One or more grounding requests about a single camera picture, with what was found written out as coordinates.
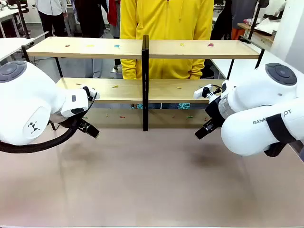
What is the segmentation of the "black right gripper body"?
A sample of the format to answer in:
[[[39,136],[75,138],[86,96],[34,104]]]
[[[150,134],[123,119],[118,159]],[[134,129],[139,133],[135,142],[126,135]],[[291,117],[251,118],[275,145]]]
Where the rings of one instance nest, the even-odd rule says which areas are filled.
[[[206,113],[210,117],[210,120],[207,123],[212,124],[213,126],[222,126],[225,121],[219,111],[220,100],[220,96],[218,96],[215,100],[209,103],[209,105],[205,109]]]

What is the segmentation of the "person right forearm yellow sleeve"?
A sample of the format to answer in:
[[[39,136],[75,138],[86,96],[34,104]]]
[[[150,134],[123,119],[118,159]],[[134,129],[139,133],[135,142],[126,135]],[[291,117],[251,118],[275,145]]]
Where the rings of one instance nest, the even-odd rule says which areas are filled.
[[[124,79],[135,80],[136,76],[136,59],[121,59],[122,74]]]

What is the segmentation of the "person left forearm yellow sleeve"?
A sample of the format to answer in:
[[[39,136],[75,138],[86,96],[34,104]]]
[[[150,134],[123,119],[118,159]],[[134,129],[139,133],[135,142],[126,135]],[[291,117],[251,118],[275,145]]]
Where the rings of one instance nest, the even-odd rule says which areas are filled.
[[[204,68],[204,59],[194,59],[190,70],[190,79],[199,80],[202,76],[202,69]]]

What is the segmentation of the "wooden background table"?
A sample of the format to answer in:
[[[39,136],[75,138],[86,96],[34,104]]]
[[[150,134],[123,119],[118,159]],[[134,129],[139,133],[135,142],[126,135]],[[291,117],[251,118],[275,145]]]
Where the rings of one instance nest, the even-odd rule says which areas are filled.
[[[246,38],[249,38],[250,26],[245,23],[238,23],[237,25],[245,30],[244,36]],[[263,32],[256,29],[254,30],[251,36],[251,40],[268,51],[271,49],[271,46],[274,42],[274,38],[272,36],[269,36],[268,34],[264,34]]]

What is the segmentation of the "black stand pole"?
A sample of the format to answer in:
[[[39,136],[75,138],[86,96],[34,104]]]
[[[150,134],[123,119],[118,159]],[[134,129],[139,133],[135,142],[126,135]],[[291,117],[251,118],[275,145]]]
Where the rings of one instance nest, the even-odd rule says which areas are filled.
[[[25,32],[25,37],[26,37],[26,39],[30,39],[28,29],[26,27],[26,23],[25,23],[25,20],[24,20],[24,17],[23,17],[23,12],[22,12],[22,7],[21,7],[20,0],[16,0],[16,4],[17,4],[18,10],[19,10],[19,18],[20,18],[23,30]]]
[[[268,5],[269,5],[269,0],[257,0],[257,9],[256,9],[256,12],[254,14],[253,23],[250,26],[250,33],[249,33],[249,36],[248,36],[249,40],[251,40],[251,38],[252,38],[255,26],[257,24],[256,23],[257,22],[257,18],[258,18],[258,15],[260,13],[261,8],[266,8]]]

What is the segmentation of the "person in yellow hoodie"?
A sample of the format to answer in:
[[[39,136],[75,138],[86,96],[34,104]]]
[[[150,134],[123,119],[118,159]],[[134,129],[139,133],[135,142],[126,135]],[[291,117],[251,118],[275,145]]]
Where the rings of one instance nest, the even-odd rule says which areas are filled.
[[[121,0],[120,38],[209,40],[214,0]],[[150,79],[190,79],[193,59],[151,59]]]

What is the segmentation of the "person grey shirt orange trousers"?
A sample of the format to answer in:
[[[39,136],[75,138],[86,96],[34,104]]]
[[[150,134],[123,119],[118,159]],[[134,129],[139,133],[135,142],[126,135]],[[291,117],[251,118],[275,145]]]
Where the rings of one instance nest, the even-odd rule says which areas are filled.
[[[245,19],[252,18],[258,1],[259,0],[232,0],[232,40],[238,40],[239,36],[244,35],[245,30],[238,26],[238,23],[243,23]]]

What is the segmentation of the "white bag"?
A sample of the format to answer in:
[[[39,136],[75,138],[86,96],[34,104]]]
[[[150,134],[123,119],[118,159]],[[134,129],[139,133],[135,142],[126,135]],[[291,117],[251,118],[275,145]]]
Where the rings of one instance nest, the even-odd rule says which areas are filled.
[[[269,18],[261,21],[256,27],[256,30],[272,34],[273,31],[278,31],[279,25],[281,23],[281,19],[278,20],[270,20]]]

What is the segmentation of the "white side table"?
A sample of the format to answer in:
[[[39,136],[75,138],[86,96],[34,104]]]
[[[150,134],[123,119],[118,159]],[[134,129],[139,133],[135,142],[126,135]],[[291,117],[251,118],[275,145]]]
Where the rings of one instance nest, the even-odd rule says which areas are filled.
[[[0,38],[0,61],[21,49],[21,46],[25,46],[33,41],[34,38]]]

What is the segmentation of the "person in dark clothes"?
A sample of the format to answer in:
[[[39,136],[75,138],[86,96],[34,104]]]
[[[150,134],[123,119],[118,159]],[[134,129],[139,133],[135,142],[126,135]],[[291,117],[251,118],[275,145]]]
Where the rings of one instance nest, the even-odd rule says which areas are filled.
[[[108,13],[106,0],[74,0],[74,5],[82,37],[101,38],[105,29],[101,7]]]

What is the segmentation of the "person white shirt black trousers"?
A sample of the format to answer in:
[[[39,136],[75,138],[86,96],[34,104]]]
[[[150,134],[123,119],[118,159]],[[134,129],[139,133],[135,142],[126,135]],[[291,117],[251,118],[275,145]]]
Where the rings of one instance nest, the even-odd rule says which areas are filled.
[[[45,37],[53,36],[52,29],[55,31],[55,36],[64,37],[64,18],[67,17],[67,0],[35,0],[35,5],[43,31],[47,32]]]

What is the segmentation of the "red garment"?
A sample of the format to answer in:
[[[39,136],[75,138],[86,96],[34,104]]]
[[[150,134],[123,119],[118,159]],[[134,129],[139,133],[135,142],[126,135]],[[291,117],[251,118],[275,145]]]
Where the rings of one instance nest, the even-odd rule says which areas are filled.
[[[108,0],[108,13],[107,13],[107,19],[108,22],[112,26],[117,26],[117,1],[116,0]]]

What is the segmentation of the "white background desk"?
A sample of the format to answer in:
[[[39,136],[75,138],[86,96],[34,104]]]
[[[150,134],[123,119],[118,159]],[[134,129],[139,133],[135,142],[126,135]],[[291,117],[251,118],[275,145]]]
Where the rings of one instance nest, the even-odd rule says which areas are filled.
[[[5,8],[2,11],[0,10],[0,31],[2,33],[3,38],[6,38],[6,34],[3,29],[2,22],[7,21],[7,20],[11,20],[14,30],[15,30],[15,34],[16,34],[17,38],[20,38],[19,31],[17,29],[17,24],[15,22],[17,13],[19,14],[19,11],[17,9]]]

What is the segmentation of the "wooden shelf unit black frame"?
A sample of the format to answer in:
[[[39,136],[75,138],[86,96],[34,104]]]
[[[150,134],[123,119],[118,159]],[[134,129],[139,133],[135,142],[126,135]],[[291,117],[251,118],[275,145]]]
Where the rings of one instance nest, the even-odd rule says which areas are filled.
[[[258,59],[260,65],[265,49],[252,40],[241,36],[239,40],[149,40],[145,35],[142,42],[142,120],[143,131],[149,130],[149,102],[152,103],[194,103],[193,98],[149,99],[149,60],[150,59]]]
[[[57,63],[60,77],[63,77],[58,58],[79,59],[142,59],[143,39],[108,39],[108,38],[75,38],[75,37],[48,37],[38,44],[25,49],[22,47],[26,59],[29,57],[53,57]],[[134,96],[131,92],[123,95],[115,94],[114,88],[94,88],[100,94],[96,99],[102,103],[137,104],[143,102],[143,95]]]

